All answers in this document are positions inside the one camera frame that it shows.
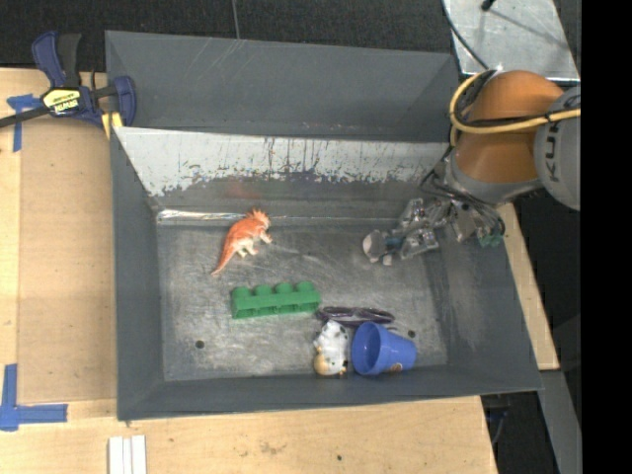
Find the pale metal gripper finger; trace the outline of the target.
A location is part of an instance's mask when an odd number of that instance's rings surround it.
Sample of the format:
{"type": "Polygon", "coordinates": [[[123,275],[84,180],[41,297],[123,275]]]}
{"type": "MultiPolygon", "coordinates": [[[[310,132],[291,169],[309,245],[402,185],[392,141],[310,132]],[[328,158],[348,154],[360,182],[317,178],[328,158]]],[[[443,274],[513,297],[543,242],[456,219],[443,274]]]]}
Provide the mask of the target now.
{"type": "Polygon", "coordinates": [[[407,261],[439,247],[435,232],[431,229],[416,229],[404,235],[388,234],[385,252],[380,257],[384,266],[392,266],[396,260],[407,261]]]}
{"type": "Polygon", "coordinates": [[[421,198],[409,201],[394,228],[375,229],[367,234],[362,240],[362,250],[372,264],[381,263],[380,257],[384,254],[386,246],[384,239],[388,234],[404,235],[416,229],[434,230],[421,198]]]}

